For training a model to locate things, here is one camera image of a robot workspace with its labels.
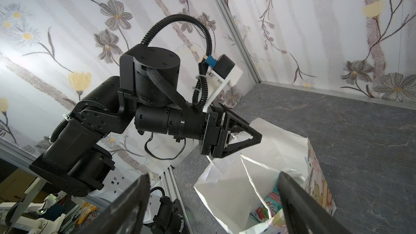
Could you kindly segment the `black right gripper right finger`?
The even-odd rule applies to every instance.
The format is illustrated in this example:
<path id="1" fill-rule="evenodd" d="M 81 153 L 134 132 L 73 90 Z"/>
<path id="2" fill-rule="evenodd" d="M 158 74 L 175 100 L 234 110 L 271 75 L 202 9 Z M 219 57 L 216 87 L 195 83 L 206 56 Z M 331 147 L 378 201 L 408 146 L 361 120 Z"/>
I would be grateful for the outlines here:
<path id="1" fill-rule="evenodd" d="M 349 234 L 289 174 L 279 174 L 277 189 L 290 234 Z"/>

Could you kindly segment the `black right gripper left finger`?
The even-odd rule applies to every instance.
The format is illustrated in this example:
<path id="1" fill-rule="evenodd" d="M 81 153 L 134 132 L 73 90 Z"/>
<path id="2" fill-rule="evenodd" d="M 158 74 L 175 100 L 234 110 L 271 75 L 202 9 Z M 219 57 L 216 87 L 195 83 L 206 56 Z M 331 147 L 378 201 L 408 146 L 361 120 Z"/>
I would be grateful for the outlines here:
<path id="1" fill-rule="evenodd" d="M 79 234 L 140 234 L 150 198 L 150 177 L 141 175 Z"/>

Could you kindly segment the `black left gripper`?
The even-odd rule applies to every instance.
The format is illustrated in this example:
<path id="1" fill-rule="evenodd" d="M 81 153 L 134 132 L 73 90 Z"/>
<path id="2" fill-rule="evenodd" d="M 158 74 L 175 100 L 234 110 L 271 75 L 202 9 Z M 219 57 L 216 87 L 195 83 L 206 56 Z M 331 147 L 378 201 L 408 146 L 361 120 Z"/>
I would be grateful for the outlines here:
<path id="1" fill-rule="evenodd" d="M 262 134 L 249 126 L 248 122 L 223 104 L 223 110 L 209 110 L 205 116 L 199 140 L 200 154 L 212 158 L 225 158 L 242 149 L 261 143 Z M 249 139 L 230 143 L 232 134 L 246 133 Z"/>

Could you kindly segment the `teal pink Fox's candy bag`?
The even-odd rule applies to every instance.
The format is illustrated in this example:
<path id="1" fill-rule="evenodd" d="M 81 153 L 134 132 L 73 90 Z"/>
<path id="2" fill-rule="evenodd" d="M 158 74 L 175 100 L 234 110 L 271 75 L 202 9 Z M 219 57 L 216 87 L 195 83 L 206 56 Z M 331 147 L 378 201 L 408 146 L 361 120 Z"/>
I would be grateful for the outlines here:
<path id="1" fill-rule="evenodd" d="M 269 210 L 273 218 L 282 209 L 282 202 L 277 186 L 274 187 L 273 191 L 268 194 L 264 201 L 266 206 L 261 205 L 258 209 L 250 212 L 250 217 L 258 223 L 263 223 L 270 219 Z"/>

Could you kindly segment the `white patterned paper bag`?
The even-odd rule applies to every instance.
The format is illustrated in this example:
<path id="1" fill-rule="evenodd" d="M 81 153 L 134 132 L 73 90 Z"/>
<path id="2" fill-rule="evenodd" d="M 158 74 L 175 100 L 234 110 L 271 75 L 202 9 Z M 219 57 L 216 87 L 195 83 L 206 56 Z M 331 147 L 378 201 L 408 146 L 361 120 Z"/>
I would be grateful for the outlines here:
<path id="1" fill-rule="evenodd" d="M 261 118 L 251 127 L 262 134 L 260 144 L 223 159 L 212 159 L 194 188 L 199 198 L 230 234 L 285 234 L 281 209 L 258 223 L 250 212 L 277 186 L 281 172 L 289 174 L 329 214 L 336 205 L 308 138 L 286 131 Z"/>

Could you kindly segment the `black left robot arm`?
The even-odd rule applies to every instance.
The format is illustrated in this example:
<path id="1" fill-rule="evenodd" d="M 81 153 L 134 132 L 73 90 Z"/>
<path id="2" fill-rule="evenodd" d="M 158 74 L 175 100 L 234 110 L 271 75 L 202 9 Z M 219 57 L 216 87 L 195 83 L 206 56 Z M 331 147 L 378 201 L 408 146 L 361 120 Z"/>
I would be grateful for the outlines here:
<path id="1" fill-rule="evenodd" d="M 163 28 L 179 21 L 198 27 L 206 40 L 191 102 L 177 92 L 179 56 L 150 46 Z M 121 56 L 119 76 L 104 81 L 60 122 L 50 137 L 50 148 L 30 169 L 76 197 L 112 185 L 116 187 L 112 196 L 117 196 L 127 184 L 112 155 L 98 143 L 110 133 L 123 133 L 130 123 L 139 134 L 168 134 L 178 142 L 198 140 L 201 154 L 213 158 L 225 158 L 259 144 L 261 133 L 223 104 L 209 100 L 208 70 L 223 78 L 234 66 L 225 55 L 212 57 L 210 32 L 200 20 L 186 14 L 165 17 Z"/>

